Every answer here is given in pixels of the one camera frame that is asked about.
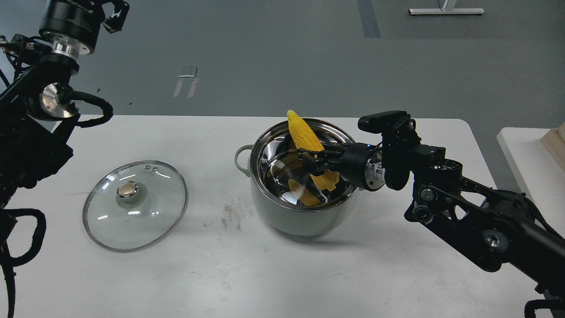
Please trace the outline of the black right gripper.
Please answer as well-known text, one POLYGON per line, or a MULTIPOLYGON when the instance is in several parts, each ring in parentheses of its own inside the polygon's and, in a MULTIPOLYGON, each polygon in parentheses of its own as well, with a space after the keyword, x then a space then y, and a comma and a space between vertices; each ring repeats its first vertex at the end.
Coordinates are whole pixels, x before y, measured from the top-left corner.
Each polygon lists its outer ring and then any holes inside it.
POLYGON ((385 185, 382 150, 365 143, 322 143, 322 151, 298 149, 302 167, 313 176, 326 171, 339 175, 355 187, 377 191, 385 185))

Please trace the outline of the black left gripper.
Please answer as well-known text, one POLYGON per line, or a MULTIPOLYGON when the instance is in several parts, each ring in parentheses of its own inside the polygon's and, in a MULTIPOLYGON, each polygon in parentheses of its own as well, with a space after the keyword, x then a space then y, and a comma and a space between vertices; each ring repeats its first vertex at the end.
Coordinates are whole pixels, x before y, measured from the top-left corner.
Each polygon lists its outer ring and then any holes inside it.
POLYGON ((130 5, 125 0, 49 0, 40 22, 39 35, 53 42, 69 38, 79 43, 79 54, 95 51, 101 24, 109 34, 122 31, 130 5), (104 4, 113 4, 112 14, 105 18, 104 4))

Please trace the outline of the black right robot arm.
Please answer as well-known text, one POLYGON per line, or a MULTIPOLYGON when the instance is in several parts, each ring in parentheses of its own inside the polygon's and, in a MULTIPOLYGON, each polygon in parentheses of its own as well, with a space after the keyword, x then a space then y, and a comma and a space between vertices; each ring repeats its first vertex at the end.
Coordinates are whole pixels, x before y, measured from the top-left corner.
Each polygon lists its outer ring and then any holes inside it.
POLYGON ((381 143, 323 146, 305 120, 287 112, 288 127, 303 167, 320 190, 337 179, 367 191, 402 190, 413 176, 412 202, 404 213, 486 272, 509 263, 537 283, 539 294, 524 306, 564 310, 564 238, 524 194, 493 189, 462 175, 463 165, 445 157, 444 147, 421 143, 407 111, 384 111, 358 120, 361 131, 380 134, 381 143))

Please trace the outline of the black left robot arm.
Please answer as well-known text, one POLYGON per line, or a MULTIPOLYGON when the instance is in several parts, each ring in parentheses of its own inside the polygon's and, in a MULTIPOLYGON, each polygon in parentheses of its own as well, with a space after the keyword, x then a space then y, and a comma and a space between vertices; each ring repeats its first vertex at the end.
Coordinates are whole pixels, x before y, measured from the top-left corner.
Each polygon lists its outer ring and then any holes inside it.
POLYGON ((44 213, 34 208, 8 209, 17 189, 32 189, 55 175, 73 156, 68 139, 74 128, 102 125, 113 107, 102 98, 69 85, 79 71, 79 56, 92 54, 99 32, 122 30, 130 5, 113 0, 105 16, 105 0, 49 0, 38 36, 1 38, 1 52, 14 69, 14 80, 1 79, 1 269, 8 312, 15 311, 15 272, 40 252, 46 231, 44 213))

